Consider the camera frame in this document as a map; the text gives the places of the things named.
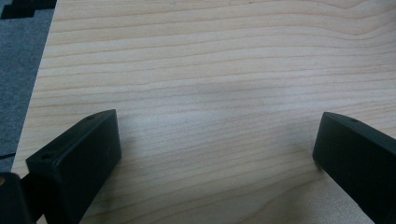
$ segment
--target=wooden table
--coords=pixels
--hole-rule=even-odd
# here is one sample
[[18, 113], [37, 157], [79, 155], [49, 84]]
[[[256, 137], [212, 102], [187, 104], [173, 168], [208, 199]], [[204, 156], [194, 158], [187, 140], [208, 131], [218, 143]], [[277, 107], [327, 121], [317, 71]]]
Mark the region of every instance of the wooden table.
[[13, 172], [116, 108], [82, 223], [372, 223], [311, 153], [322, 112], [396, 136], [395, 1], [60, 0]]

